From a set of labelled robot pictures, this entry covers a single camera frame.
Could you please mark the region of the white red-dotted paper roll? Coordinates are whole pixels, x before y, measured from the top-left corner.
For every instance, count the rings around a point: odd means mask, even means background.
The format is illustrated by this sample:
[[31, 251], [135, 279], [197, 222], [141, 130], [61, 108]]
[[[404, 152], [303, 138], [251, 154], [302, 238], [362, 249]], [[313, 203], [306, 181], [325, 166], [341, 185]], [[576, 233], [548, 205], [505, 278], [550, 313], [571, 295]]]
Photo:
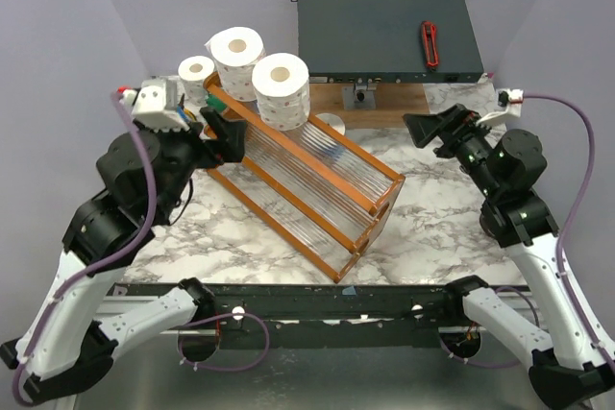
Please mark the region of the white red-dotted paper roll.
[[265, 57], [259, 33], [247, 27], [231, 27], [213, 35], [205, 46], [224, 91], [239, 102], [255, 101], [252, 73]]

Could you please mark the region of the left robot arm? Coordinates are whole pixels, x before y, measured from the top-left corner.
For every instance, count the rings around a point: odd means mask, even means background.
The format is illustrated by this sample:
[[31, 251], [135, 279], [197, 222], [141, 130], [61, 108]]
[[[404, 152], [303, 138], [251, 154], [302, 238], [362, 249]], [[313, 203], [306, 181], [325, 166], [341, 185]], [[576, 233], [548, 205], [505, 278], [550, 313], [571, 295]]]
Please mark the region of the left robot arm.
[[194, 277], [155, 301], [109, 321], [96, 312], [156, 226], [171, 213], [199, 169], [240, 162], [247, 125], [204, 109], [204, 121], [176, 132], [130, 122], [97, 160], [104, 189], [75, 212], [62, 240], [57, 273], [28, 331], [5, 342], [1, 357], [14, 371], [12, 392], [21, 405], [80, 394], [114, 362], [175, 326], [206, 326], [213, 295]]

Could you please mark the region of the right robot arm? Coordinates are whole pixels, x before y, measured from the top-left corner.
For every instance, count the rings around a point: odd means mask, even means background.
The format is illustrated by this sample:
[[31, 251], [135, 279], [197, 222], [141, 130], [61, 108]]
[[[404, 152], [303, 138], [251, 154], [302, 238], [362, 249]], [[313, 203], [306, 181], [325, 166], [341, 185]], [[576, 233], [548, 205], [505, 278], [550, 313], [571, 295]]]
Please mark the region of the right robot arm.
[[446, 289], [444, 318], [486, 328], [527, 370], [535, 394], [551, 409], [572, 405], [614, 387], [614, 341], [582, 294], [560, 239], [561, 229], [533, 186], [547, 167], [539, 138], [525, 130], [504, 133], [496, 145], [480, 115], [454, 105], [431, 115], [404, 117], [414, 145], [435, 138], [434, 153], [454, 158], [483, 195], [480, 224], [519, 269], [547, 327], [541, 329], [502, 302], [479, 277]]

